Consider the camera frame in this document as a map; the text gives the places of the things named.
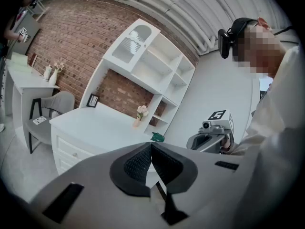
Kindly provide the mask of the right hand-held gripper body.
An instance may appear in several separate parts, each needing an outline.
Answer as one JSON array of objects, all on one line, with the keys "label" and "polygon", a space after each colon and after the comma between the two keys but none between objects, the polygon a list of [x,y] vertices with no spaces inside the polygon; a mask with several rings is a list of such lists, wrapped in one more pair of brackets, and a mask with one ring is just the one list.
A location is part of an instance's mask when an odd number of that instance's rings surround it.
[{"label": "right hand-held gripper body", "polygon": [[234,146],[234,122],[229,110],[213,112],[203,121],[197,134],[191,136],[186,147],[191,150],[207,153],[226,153],[221,142],[226,135],[231,136],[231,147]]}]

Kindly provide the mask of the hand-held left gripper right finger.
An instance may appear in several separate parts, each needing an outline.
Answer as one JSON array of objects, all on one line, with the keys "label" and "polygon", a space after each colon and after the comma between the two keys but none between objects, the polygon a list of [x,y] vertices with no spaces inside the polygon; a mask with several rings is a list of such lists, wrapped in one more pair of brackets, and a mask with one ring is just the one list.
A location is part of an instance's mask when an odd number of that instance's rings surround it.
[{"label": "hand-held left gripper right finger", "polygon": [[152,164],[170,195],[186,192],[198,175],[192,160],[157,142],[152,142]]}]

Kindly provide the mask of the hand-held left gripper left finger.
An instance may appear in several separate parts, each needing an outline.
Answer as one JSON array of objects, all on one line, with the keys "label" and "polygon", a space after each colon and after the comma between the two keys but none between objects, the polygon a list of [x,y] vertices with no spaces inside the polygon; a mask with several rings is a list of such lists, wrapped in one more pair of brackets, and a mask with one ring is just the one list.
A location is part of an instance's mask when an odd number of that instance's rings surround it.
[{"label": "hand-held left gripper left finger", "polygon": [[110,166],[113,184],[126,195],[150,197],[146,178],[152,163],[151,142],[139,143],[118,149],[119,156]]}]

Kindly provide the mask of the white cabinet door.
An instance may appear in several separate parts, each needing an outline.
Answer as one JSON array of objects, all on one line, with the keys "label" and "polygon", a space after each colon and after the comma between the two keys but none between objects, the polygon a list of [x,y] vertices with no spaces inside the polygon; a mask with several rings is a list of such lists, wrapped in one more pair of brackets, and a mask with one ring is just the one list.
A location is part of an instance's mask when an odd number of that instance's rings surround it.
[{"label": "white cabinet door", "polygon": [[103,59],[131,72],[159,33],[159,29],[138,19],[112,43]]}]

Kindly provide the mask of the small black box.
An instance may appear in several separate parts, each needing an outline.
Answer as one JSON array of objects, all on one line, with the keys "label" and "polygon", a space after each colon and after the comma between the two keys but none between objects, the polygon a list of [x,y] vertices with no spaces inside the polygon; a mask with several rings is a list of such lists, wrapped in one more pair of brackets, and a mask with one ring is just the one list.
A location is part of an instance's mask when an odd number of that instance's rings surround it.
[{"label": "small black box", "polygon": [[165,138],[163,135],[161,135],[159,133],[152,132],[151,140],[154,142],[164,142]]}]

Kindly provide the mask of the white desk with drawers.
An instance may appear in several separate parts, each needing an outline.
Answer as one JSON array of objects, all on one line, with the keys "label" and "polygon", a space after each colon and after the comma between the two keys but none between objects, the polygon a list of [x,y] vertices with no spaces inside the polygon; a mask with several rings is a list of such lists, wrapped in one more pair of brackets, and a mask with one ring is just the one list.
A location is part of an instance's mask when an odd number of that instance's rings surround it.
[{"label": "white desk with drawers", "polygon": [[149,142],[152,136],[134,128],[133,123],[132,117],[103,104],[77,108],[51,119],[51,146],[58,173],[91,156]]}]

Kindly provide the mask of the person's right hand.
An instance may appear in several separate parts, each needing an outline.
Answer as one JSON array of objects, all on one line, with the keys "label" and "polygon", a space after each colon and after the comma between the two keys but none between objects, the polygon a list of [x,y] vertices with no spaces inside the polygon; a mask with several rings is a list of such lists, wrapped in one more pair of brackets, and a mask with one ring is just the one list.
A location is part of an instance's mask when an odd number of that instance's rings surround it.
[{"label": "person's right hand", "polygon": [[231,136],[226,135],[221,142],[221,148],[224,151],[228,151],[231,148]]}]

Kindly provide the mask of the person's beige shirt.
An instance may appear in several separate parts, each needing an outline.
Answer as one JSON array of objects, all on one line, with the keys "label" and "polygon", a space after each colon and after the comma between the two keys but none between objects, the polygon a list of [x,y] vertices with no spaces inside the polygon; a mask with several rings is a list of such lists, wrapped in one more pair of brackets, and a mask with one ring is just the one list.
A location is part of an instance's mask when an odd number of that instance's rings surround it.
[{"label": "person's beige shirt", "polygon": [[305,204],[305,53],[284,55],[270,89],[260,100],[247,136],[227,154],[260,149],[250,184],[236,212],[238,227],[298,217]]}]

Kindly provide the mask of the bright window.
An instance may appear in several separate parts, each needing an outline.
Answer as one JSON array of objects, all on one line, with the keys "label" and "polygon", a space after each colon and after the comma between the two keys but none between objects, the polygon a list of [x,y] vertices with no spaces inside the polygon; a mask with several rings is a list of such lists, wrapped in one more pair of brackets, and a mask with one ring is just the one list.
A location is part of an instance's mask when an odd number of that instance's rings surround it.
[{"label": "bright window", "polygon": [[260,99],[265,95],[265,93],[269,90],[270,85],[272,84],[273,79],[270,77],[260,78],[259,79],[259,87],[260,87]]}]

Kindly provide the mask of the pale pink flower bouquet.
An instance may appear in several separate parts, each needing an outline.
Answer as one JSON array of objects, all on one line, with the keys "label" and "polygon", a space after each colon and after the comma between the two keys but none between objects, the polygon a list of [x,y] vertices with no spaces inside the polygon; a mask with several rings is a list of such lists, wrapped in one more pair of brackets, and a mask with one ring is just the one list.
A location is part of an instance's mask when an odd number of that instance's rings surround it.
[{"label": "pale pink flower bouquet", "polygon": [[138,106],[137,108],[137,118],[142,120],[143,117],[147,116],[149,113],[147,107],[145,105]]}]

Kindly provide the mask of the white shelf hutch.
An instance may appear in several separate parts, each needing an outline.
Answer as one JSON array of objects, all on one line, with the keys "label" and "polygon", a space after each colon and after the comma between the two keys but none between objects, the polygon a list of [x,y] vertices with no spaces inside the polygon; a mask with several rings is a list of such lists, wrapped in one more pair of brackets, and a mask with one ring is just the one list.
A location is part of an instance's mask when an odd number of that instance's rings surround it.
[{"label": "white shelf hutch", "polygon": [[153,94],[147,106],[148,115],[139,128],[146,134],[165,135],[193,77],[195,66],[161,32],[153,39],[131,72],[104,60],[92,74],[79,105],[86,107],[95,94],[107,70],[111,69]]}]

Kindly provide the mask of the grey chair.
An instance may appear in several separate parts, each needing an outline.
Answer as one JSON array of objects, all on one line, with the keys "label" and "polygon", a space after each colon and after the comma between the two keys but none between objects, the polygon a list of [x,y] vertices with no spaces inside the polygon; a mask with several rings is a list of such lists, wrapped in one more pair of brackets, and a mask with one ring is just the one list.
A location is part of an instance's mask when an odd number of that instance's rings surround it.
[{"label": "grey chair", "polygon": [[[72,111],[74,109],[74,103],[74,95],[67,91],[60,91],[51,97],[36,98],[32,100],[29,119],[26,122],[30,153],[33,153],[33,137],[41,143],[51,145],[51,114],[55,112],[58,115],[62,115]],[[33,119],[36,119],[40,116],[46,117],[47,120],[39,125],[35,125],[33,123]]]}]

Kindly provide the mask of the white ceiling pipes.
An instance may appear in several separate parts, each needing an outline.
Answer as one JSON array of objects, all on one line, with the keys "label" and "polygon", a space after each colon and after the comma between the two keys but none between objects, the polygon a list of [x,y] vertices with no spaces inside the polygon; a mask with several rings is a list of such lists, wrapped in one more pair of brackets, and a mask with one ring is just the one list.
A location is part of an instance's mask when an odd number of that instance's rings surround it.
[{"label": "white ceiling pipes", "polygon": [[243,0],[114,0],[137,8],[167,26],[192,51],[217,49],[218,30],[246,16]]}]

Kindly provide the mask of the white vase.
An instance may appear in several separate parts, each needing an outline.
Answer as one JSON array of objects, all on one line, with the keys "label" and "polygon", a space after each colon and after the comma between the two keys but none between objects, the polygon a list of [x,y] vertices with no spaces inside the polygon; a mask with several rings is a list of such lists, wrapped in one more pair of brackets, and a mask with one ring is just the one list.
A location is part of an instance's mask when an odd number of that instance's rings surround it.
[{"label": "white vase", "polygon": [[53,86],[56,84],[58,73],[59,73],[59,71],[57,69],[55,69],[52,76],[49,79],[49,85]]}]

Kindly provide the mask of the pale cardboard box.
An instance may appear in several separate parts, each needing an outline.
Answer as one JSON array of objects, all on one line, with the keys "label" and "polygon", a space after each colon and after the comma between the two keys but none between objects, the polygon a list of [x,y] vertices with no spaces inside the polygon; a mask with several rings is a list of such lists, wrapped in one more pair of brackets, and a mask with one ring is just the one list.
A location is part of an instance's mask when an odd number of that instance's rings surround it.
[{"label": "pale cardboard box", "polygon": [[13,52],[11,55],[11,59],[6,60],[6,64],[12,70],[32,73],[32,68],[28,65],[28,57],[27,55],[22,55],[16,52]]}]

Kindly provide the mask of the grey partition board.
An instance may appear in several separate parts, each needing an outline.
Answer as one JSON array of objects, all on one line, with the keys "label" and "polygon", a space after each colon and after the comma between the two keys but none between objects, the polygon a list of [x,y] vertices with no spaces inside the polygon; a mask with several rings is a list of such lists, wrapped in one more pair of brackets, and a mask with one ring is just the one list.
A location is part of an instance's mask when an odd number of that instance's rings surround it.
[{"label": "grey partition board", "polygon": [[31,45],[32,40],[41,28],[41,24],[38,23],[29,13],[24,13],[19,20],[17,20],[14,31],[25,32],[26,40],[21,42],[12,42],[9,49],[9,57],[12,52],[16,52],[25,55]]}]

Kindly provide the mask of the white metal rack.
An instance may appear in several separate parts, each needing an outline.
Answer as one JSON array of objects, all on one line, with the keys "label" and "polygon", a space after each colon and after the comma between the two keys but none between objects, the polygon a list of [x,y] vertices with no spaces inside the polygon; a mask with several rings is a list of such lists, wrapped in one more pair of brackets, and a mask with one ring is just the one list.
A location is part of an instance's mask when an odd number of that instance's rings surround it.
[{"label": "white metal rack", "polygon": [[31,16],[38,22],[43,15],[45,15],[50,8],[43,5],[40,0],[36,0],[32,5],[27,7]]}]

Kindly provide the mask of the black picture frame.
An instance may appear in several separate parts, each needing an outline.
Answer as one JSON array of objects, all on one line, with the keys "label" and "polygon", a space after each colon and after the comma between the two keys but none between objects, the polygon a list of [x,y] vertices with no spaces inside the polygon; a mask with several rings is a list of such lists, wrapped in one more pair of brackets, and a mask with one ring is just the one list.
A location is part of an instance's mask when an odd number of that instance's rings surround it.
[{"label": "black picture frame", "polygon": [[86,106],[95,108],[97,106],[98,101],[99,101],[99,96],[96,94],[91,94]]}]

